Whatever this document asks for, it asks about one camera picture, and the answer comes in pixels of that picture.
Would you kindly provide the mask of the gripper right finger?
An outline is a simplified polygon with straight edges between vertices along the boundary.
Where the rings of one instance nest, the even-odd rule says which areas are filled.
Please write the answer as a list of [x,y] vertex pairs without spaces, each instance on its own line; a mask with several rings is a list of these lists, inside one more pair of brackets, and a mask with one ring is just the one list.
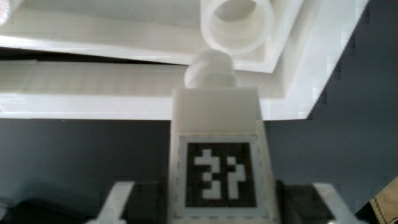
[[275,182],[281,224],[368,224],[352,213],[330,184]]

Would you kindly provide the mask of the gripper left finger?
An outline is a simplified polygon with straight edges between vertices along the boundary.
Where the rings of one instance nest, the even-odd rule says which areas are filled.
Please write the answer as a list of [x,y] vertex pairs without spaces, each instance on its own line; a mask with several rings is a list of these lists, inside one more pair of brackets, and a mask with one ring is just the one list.
[[85,224],[163,224],[163,199],[160,182],[117,181]]

